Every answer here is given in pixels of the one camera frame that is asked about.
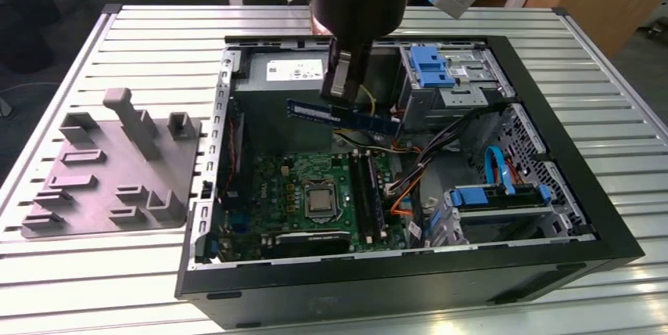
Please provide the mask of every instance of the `black cable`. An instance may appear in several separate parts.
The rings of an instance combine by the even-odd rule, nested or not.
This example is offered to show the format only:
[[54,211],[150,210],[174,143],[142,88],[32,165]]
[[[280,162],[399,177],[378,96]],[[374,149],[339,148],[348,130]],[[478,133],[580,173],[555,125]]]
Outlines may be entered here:
[[342,138],[342,139],[346,139],[346,141],[350,142],[351,145],[356,145],[358,147],[363,148],[363,149],[367,149],[370,147],[374,147],[372,145],[366,145],[360,142],[358,142],[355,139],[350,138],[347,135],[344,135],[344,133],[338,133],[335,132],[335,134]]
[[510,101],[495,103],[491,106],[486,106],[484,108],[476,108],[471,110],[452,124],[450,124],[442,131],[439,131],[434,139],[430,141],[430,143],[427,143],[427,146],[422,150],[416,162],[414,163],[412,171],[403,179],[392,184],[390,189],[394,190],[395,188],[402,187],[402,185],[410,182],[412,177],[415,177],[427,168],[427,164],[431,162],[434,155],[440,152],[440,148],[459,139],[459,137],[464,133],[466,128],[468,127],[468,124],[476,117],[483,116],[487,113],[502,112],[503,110],[506,110],[511,103],[516,103],[516,100],[511,99]]
[[426,216],[423,213],[422,209],[422,201],[420,201],[420,184],[418,184],[412,190],[412,193],[408,193],[411,195],[411,202],[412,202],[412,207],[414,207],[414,223],[416,223],[418,227],[420,228],[420,238],[416,237],[411,233],[411,240],[410,240],[410,247],[411,249],[416,247],[423,246],[423,236],[424,236],[424,225],[426,225]]

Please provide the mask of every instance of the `aluminum extrusion table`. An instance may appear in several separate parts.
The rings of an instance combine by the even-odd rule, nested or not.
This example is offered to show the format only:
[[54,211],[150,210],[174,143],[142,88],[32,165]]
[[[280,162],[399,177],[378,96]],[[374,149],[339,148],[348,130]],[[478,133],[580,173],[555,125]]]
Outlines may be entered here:
[[[66,112],[114,119],[104,89],[126,86],[155,118],[174,110],[208,117],[226,35],[308,33],[306,7],[124,6],[100,16],[0,189],[0,333],[220,331],[174,298],[184,229],[26,241],[19,227],[60,149]],[[410,8],[396,34],[508,36],[647,256],[530,304],[252,332],[666,331],[668,133],[572,19],[550,9],[472,9],[451,20],[435,9]],[[210,128],[204,120],[203,132]]]

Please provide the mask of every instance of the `cable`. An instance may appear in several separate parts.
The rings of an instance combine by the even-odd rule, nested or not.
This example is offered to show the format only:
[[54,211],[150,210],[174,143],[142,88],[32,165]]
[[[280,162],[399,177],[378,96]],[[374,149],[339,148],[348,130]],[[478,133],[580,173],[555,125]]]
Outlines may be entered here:
[[[420,201],[420,185],[416,185],[414,188],[414,193],[411,193],[411,198],[412,198],[412,207],[414,207],[414,219],[412,221],[416,223],[418,227],[420,229],[426,228],[426,213],[424,213],[424,208],[422,206],[422,201]],[[415,247],[422,247],[423,242],[422,242],[422,234],[420,237],[416,237],[411,233],[411,249]]]
[[412,212],[402,211],[402,210],[398,210],[396,208],[399,207],[399,203],[402,202],[402,200],[404,199],[404,197],[408,195],[408,193],[411,192],[411,190],[416,187],[418,182],[420,182],[422,176],[424,174],[426,173],[423,172],[422,175],[416,178],[416,180],[408,185],[407,190],[404,190],[404,193],[402,194],[402,196],[396,200],[395,204],[392,205],[392,208],[390,209],[390,215],[395,215],[395,214],[412,214]]
[[380,146],[364,145],[360,142],[358,142],[354,139],[351,139],[342,132],[335,131],[334,133],[343,139],[344,142],[347,142],[354,147],[359,147],[360,149],[378,149],[379,151],[386,151],[388,153],[412,153],[414,152],[414,151],[408,151],[408,150],[407,151],[399,151],[399,150],[394,150],[394,149],[387,149],[386,147],[380,147]]
[[392,149],[395,151],[407,151],[407,152],[414,152],[414,153],[422,153],[420,147],[418,147],[418,146],[402,147],[402,146],[399,146],[399,143],[396,143],[396,141],[392,141]]
[[367,87],[364,87],[364,85],[360,85],[359,87],[367,93],[368,100],[372,102],[372,116],[374,116],[376,114],[376,98],[374,98],[371,91],[368,91],[368,89],[367,89]]
[[515,182],[519,182],[520,184],[524,183],[524,180],[522,179],[520,173],[518,172],[518,169],[512,165],[511,159],[506,159],[506,163],[508,164],[508,167],[511,168],[511,175],[514,176]]
[[35,86],[35,85],[56,85],[56,86],[59,86],[60,83],[58,83],[58,82],[32,82],[32,83],[24,83],[22,85],[15,85],[11,88],[6,88],[6,89],[0,90],[0,94],[4,94],[6,92],[10,92],[11,90],[16,90],[18,88],[24,88],[24,87]]
[[408,180],[411,180],[411,177],[414,177],[420,171],[426,169],[427,164],[431,162],[431,158],[440,151],[440,148],[459,139],[462,133],[464,133],[464,130],[468,127],[468,124],[476,117],[487,113],[502,112],[514,102],[516,102],[516,100],[495,103],[491,106],[486,106],[484,108],[476,108],[471,110],[452,124],[450,124],[442,131],[439,131],[434,139],[423,148],[416,162],[414,163],[412,171],[410,171],[404,178],[402,178],[392,184],[390,190],[404,185]]

